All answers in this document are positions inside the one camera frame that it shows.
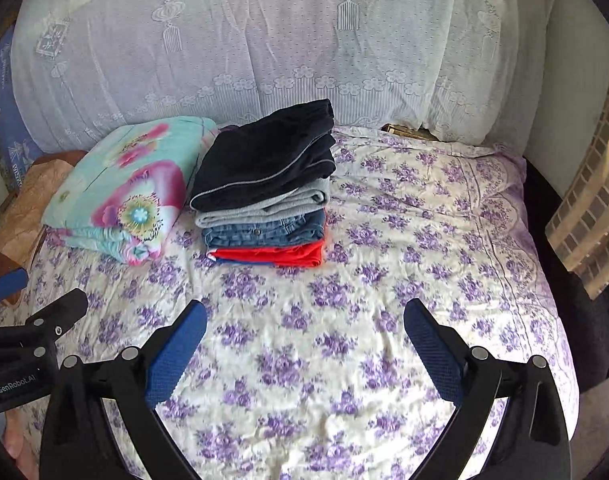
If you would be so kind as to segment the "navy blue pants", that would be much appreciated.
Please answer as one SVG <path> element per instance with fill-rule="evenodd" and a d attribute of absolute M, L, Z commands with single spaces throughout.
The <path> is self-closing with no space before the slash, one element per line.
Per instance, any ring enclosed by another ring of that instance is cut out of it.
<path fill-rule="evenodd" d="M 328 178 L 336 169 L 333 127 L 332 103 L 324 99 L 223 128 L 196 172 L 190 206 L 242 208 Z"/>

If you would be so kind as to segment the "floral turquoise folded quilt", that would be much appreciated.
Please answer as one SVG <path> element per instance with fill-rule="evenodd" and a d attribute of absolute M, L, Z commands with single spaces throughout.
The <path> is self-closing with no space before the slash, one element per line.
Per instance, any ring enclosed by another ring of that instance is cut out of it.
<path fill-rule="evenodd" d="M 218 133 L 212 119 L 195 116 L 119 127 L 68 174 L 42 223 L 59 243 L 130 266 L 159 258 Z"/>

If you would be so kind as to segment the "blue floral cushion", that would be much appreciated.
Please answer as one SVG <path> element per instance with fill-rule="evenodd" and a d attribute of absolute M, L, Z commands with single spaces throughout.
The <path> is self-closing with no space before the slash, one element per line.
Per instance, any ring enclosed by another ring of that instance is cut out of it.
<path fill-rule="evenodd" d="M 14 26 L 10 25 L 0 39 L 0 163 L 10 188 L 19 190 L 27 172 L 44 152 L 30 136 L 14 96 L 13 36 Z"/>

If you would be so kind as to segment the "purple floral bed sheet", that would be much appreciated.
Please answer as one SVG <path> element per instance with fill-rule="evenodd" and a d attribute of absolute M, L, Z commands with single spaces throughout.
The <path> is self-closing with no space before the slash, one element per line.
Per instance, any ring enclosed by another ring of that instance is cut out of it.
<path fill-rule="evenodd" d="M 213 261 L 184 212 L 141 266 L 49 240 L 0 325 L 82 289 L 88 313 L 58 353 L 103 361 L 201 301 L 207 334 L 158 414 L 206 479 L 408 478 L 453 411 L 405 333 L 415 298 L 496 358 L 544 356 L 575 428 L 579 388 L 528 230 L 525 159 L 502 145 L 334 136 L 321 266 Z"/>

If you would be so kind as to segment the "beige checked curtain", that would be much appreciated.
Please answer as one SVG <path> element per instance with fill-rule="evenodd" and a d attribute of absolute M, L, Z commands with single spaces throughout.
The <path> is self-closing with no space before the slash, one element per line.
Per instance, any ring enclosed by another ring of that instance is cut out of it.
<path fill-rule="evenodd" d="M 597 298 L 609 284 L 609 87 L 585 158 L 545 234 L 565 269 Z"/>

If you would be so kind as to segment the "folded red garment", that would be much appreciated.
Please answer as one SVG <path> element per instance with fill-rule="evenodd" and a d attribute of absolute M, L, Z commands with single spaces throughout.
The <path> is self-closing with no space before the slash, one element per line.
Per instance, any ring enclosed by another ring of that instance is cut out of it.
<path fill-rule="evenodd" d="M 208 249 L 207 256 L 214 261 L 269 264 L 315 268 L 323 260 L 324 240 L 289 247 L 218 248 Z"/>

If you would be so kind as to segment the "folded blue jeans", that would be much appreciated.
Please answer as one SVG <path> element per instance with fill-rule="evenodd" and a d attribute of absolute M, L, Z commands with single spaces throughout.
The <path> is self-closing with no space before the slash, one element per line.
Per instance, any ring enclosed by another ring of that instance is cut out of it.
<path fill-rule="evenodd" d="M 202 239 L 209 250 L 292 247 L 323 240 L 325 222 L 325 209 L 319 209 L 309 214 L 264 223 L 214 226 L 202 230 Z"/>

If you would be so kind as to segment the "white lace headboard cover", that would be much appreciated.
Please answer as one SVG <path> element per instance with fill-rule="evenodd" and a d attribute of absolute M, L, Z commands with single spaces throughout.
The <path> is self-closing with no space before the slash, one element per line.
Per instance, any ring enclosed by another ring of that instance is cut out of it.
<path fill-rule="evenodd" d="M 527 144 L 553 0 L 24 0 L 14 96 L 47 153 L 326 99 L 341 126 Z"/>

